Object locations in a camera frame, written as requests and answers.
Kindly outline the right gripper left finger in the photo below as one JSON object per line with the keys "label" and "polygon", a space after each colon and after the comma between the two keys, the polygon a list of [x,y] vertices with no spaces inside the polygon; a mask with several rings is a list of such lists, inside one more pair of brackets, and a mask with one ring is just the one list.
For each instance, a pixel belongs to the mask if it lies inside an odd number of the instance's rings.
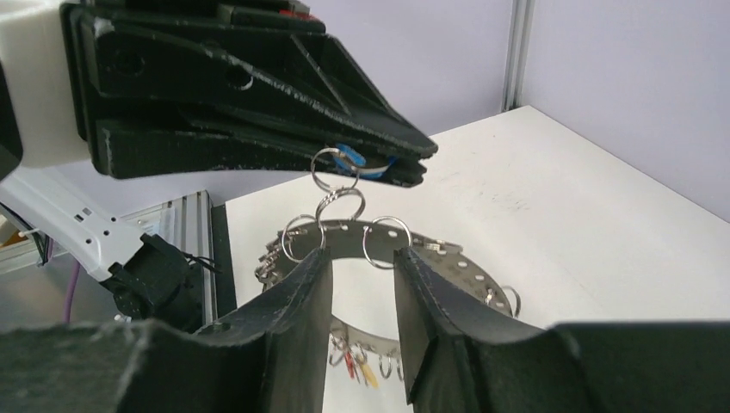
{"label": "right gripper left finger", "polygon": [[319,412],[331,252],[196,334],[158,320],[63,324],[1,336],[4,412]]}

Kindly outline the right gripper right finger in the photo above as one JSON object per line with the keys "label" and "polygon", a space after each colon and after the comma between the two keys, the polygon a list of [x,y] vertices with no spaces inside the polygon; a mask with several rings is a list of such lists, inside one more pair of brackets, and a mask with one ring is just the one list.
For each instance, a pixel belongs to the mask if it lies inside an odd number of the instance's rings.
{"label": "right gripper right finger", "polygon": [[393,255],[407,402],[416,412],[726,412],[729,325],[541,329],[481,304],[410,248]]}

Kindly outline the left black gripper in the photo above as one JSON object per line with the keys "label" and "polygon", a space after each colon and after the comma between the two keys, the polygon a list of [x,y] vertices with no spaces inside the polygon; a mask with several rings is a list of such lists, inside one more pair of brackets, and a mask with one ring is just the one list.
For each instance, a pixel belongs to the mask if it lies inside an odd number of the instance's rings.
{"label": "left black gripper", "polygon": [[396,157],[378,182],[426,171],[427,136],[303,3],[3,1],[1,72],[3,171],[354,175],[336,144]]}

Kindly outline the blue tagged key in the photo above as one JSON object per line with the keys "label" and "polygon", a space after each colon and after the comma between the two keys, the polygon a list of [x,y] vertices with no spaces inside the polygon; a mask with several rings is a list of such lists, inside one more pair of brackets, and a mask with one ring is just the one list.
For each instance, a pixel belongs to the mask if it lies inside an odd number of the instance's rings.
{"label": "blue tagged key", "polygon": [[382,155],[363,155],[345,144],[336,144],[335,163],[351,174],[360,174],[362,179],[376,180],[382,178],[395,164],[396,157]]}

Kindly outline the metal keyring with keys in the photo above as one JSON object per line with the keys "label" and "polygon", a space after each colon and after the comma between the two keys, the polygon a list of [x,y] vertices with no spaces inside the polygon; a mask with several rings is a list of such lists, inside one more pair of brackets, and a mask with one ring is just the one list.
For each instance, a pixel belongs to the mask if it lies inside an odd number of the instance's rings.
{"label": "metal keyring with keys", "polygon": [[336,200],[355,196],[364,198],[357,187],[360,174],[340,175],[310,168],[315,185],[325,191],[312,214],[291,219],[275,240],[267,243],[267,252],[254,271],[263,293],[280,285],[303,261],[306,254],[325,246],[332,260],[358,261],[357,273],[348,278],[357,287],[366,276],[373,286],[368,296],[399,290],[398,281],[408,280],[403,305],[410,321],[421,323],[405,329],[406,347],[396,339],[378,336],[360,329],[337,316],[331,316],[331,341],[328,366],[345,371],[355,385],[375,389],[390,379],[405,379],[403,363],[407,361],[417,387],[436,391],[457,386],[462,392],[486,391],[488,375],[483,361],[484,349],[474,334],[457,333],[454,324],[438,318],[435,310],[424,310],[418,301],[426,287],[447,293],[461,292],[473,302],[503,317],[516,318],[521,300],[510,301],[512,289],[500,286],[483,268],[466,258],[461,246],[415,233],[394,216],[370,221],[361,218],[365,206],[344,219],[324,219],[324,210]]}

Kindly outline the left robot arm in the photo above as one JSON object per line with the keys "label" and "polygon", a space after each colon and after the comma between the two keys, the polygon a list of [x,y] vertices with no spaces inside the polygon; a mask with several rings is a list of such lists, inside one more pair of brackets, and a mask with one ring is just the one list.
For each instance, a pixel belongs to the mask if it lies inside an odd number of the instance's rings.
{"label": "left robot arm", "polygon": [[87,159],[116,179],[310,170],[411,188],[437,149],[299,1],[1,4],[1,208],[134,319],[200,328],[200,269],[52,167]]}

